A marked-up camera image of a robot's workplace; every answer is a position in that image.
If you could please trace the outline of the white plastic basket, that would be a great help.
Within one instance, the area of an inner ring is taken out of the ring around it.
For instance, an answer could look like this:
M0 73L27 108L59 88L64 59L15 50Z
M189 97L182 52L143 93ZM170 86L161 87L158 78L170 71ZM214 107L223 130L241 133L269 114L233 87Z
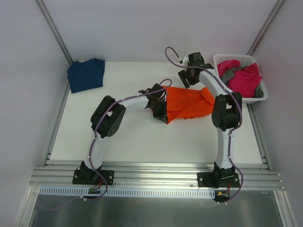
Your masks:
M255 59L245 54L216 54L214 68L221 81L242 95L242 102L252 104L267 99L267 91Z

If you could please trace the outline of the corner aluminium post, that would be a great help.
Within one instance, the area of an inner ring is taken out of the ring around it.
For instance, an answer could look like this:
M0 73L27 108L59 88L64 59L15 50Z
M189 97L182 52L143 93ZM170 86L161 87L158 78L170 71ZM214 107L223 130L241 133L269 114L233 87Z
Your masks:
M277 0L271 9L270 13L268 14L266 20L264 21L261 29L259 30L257 36L255 37L253 43L251 44L249 50L247 51L247 55L253 55L254 52L257 50L258 46L262 42L264 36L266 35L267 31L269 30L270 26L272 25L273 21L277 17L278 13L286 3L286 0Z
M69 65L72 65L72 57L62 39L62 36L45 4L45 2L43 0L35 0L35 3L37 4L41 14L43 15L47 25L49 26L53 36L55 37L63 55L65 56L67 62Z

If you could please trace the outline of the aluminium front mounting rail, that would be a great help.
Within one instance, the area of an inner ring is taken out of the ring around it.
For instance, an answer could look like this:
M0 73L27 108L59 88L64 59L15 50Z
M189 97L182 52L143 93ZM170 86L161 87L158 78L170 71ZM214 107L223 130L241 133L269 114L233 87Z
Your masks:
M71 185L78 161L48 161L44 167L35 167L31 185ZM197 188L197 173L210 172L213 164L139 163L105 161L102 169L114 171L114 186L140 188ZM286 185L279 172L266 164L238 166L244 178L244 190L283 191Z

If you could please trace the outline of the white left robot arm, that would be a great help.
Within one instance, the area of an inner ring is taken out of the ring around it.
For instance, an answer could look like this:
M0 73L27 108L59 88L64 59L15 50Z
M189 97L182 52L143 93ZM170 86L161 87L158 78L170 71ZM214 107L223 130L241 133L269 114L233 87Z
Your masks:
M88 183L99 180L106 138L119 129L127 112L150 109L153 118L168 123L166 88L156 83L152 88L140 90L134 96L116 100L111 96L103 98L91 116L93 137L87 157L81 162L80 173Z

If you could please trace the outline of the blue folded t shirt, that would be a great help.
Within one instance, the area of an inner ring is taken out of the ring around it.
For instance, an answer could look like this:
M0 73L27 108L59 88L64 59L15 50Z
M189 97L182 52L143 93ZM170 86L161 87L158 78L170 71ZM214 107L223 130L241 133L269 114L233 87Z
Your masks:
M68 68L68 82L72 93L103 86L105 61L97 58L88 61L73 61Z

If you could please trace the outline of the left corner aluminium post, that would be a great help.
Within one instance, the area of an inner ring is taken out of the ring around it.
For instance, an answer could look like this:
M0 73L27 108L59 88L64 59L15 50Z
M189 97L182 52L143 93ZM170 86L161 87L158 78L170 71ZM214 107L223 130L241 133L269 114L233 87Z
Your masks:
M45 4L45 2L43 0L35 0L35 3L37 4L41 14L43 15L47 25L49 26L53 36L55 37L63 55L65 56L67 62L69 65L72 65L72 57L62 39L62 36Z

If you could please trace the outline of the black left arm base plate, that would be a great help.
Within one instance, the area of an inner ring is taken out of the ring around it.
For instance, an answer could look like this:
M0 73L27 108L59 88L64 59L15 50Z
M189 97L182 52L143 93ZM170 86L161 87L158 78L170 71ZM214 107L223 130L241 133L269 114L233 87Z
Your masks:
M115 172L113 170L100 170L99 173L103 176L103 178L106 180L108 185L113 185L114 183L114 174ZM81 184L81 185L98 185L100 183L105 185L105 182L98 174L95 172L93 173L92 177L87 177L80 169L76 169L74 171L72 184Z

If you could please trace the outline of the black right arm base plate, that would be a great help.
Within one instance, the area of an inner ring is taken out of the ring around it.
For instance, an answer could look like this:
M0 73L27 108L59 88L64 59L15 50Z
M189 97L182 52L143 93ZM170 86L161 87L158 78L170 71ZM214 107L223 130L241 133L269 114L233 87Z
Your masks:
M239 188L240 181L238 174L235 173L231 177L220 179L215 176L212 172L198 172L197 174L197 183L199 187L209 187L218 189L220 187L224 188Z

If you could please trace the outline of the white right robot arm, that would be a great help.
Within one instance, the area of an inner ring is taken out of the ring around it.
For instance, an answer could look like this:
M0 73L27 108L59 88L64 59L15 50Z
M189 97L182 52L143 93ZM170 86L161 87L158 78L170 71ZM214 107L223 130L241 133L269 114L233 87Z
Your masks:
M201 53L192 53L184 58L178 58L183 68L178 73L185 88L202 83L214 97L212 122L217 129L218 151L211 173L202 176L202 182L207 187L227 187L234 178L233 163L234 134L242 124L242 96L230 90L215 74L212 65L205 63Z

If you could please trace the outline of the right corner aluminium post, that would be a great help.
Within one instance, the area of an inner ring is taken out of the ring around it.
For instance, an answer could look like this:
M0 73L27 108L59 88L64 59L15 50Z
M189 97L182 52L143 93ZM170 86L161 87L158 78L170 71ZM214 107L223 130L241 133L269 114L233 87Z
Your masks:
M259 30L257 36L255 37L253 43L251 44L249 50L247 51L247 55L253 55L254 52L257 50L258 46L262 42L264 36L266 35L267 31L269 30L270 26L272 25L273 21L277 17L278 13L286 3L286 0L277 0L271 9L270 13L268 14L266 20L264 21L261 29Z

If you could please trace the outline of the orange t shirt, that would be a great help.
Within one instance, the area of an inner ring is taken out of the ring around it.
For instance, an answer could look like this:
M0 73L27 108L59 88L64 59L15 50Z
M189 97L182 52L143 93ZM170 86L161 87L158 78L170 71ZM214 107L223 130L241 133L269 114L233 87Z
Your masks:
M175 119L193 119L212 113L214 98L207 88L201 90L169 87L166 89L168 123Z

